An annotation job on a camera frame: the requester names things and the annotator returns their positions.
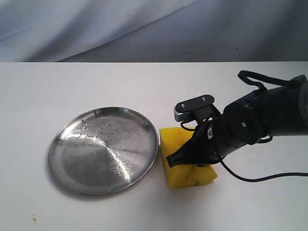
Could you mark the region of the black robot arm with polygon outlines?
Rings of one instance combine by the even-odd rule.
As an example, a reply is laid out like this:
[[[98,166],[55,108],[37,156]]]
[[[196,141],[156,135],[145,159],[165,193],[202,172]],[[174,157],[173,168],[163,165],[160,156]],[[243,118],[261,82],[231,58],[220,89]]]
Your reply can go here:
[[[192,137],[167,156],[170,167],[211,165],[245,145],[269,142],[274,136],[308,133],[308,83],[257,89],[227,105],[221,113],[211,95],[175,106],[175,120],[196,121]]]

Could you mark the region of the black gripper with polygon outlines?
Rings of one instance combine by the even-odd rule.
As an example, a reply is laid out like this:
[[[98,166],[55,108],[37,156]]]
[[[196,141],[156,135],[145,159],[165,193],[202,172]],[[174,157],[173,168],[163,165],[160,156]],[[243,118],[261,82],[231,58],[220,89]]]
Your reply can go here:
[[[225,107],[220,117],[209,118],[173,154],[167,156],[170,167],[211,165],[245,145],[266,137],[260,118],[259,98],[244,96]]]

